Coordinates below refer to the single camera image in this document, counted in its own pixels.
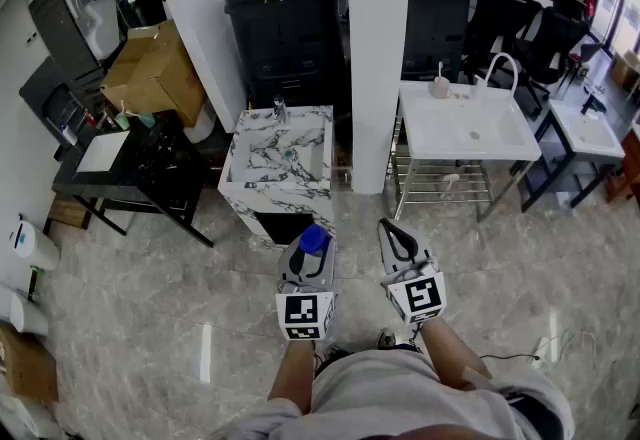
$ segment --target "gray tile floor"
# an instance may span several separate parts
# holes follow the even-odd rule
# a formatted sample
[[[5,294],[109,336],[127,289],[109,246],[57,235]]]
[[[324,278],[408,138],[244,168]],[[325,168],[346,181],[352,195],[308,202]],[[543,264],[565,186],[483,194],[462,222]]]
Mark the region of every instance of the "gray tile floor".
[[[516,191],[478,224],[467,206],[408,206],[448,286],[447,318],[480,354],[530,353],[557,336],[544,370],[568,396],[577,438],[621,438],[640,384],[640,212],[600,197],[574,211],[553,196],[523,215]],[[367,347],[399,329],[377,282],[381,196],[336,194],[339,308],[332,337]],[[62,426],[87,440],[196,439],[264,399],[285,343],[274,307],[277,254],[261,248],[215,191],[196,223],[208,249],[163,216],[114,212],[56,225],[58,270],[38,282],[51,318]],[[495,372],[523,359],[489,360]]]

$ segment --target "gray t-shirt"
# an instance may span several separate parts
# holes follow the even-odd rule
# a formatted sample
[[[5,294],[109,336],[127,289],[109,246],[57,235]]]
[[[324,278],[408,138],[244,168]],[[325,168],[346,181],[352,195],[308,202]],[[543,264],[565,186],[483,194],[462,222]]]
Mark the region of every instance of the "gray t-shirt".
[[[535,398],[554,413],[565,440],[573,436],[567,400],[537,370],[522,367],[491,381],[471,375],[476,390],[461,392],[440,383],[428,356],[364,351],[334,362],[316,379],[310,414],[302,415],[288,399],[274,399],[212,438],[357,440],[448,424],[500,439],[538,440],[535,429],[504,397],[514,392]]]

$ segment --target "white marker cube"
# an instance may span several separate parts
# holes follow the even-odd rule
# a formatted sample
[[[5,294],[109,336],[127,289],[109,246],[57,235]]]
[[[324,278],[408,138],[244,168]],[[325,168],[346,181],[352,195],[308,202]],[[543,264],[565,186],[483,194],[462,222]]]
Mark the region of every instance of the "white marker cube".
[[[444,275],[434,273],[386,286],[387,298],[406,325],[442,315],[447,306]]]
[[[332,292],[276,294],[278,322],[289,340],[322,340],[335,310]]]

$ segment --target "blue object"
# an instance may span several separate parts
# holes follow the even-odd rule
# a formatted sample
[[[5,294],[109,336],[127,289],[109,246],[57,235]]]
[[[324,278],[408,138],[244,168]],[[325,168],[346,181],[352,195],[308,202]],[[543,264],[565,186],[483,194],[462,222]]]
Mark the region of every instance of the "blue object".
[[[320,251],[329,237],[329,233],[320,225],[310,225],[300,236],[300,249],[305,253]]]

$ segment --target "marble countertop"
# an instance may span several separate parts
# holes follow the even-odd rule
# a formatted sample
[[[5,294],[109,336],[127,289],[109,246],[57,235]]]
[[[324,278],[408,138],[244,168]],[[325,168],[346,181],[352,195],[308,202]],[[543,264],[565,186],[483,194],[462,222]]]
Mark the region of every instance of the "marble countertop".
[[[333,108],[288,107],[281,124],[272,109],[240,116],[218,189],[330,189]]]

